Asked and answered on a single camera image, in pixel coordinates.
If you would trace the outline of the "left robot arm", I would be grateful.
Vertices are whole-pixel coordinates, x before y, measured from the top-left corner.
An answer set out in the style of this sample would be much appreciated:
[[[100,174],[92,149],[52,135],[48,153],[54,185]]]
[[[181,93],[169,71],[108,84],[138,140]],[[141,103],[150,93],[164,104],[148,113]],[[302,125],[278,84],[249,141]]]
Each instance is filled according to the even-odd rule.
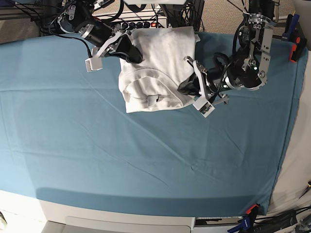
[[[237,28],[232,45],[232,55],[214,53],[214,67],[206,69],[189,56],[185,60],[197,67],[178,87],[183,95],[206,95],[209,102],[222,92],[241,88],[257,90],[267,83],[273,29],[279,18],[279,1],[250,0],[243,9],[243,21]]]

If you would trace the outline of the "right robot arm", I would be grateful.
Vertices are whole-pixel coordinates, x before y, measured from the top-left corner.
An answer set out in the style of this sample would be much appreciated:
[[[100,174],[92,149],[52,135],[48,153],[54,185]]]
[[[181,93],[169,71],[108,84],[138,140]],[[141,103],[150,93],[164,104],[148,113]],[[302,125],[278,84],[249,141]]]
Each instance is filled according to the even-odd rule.
[[[64,0],[58,15],[49,25],[49,33],[65,39],[81,41],[87,50],[88,72],[103,68],[103,57],[118,57],[128,63],[139,64],[143,55],[131,40],[131,30],[120,24],[108,25],[123,12],[124,2],[116,15],[99,19],[93,12],[109,4],[107,0]]]

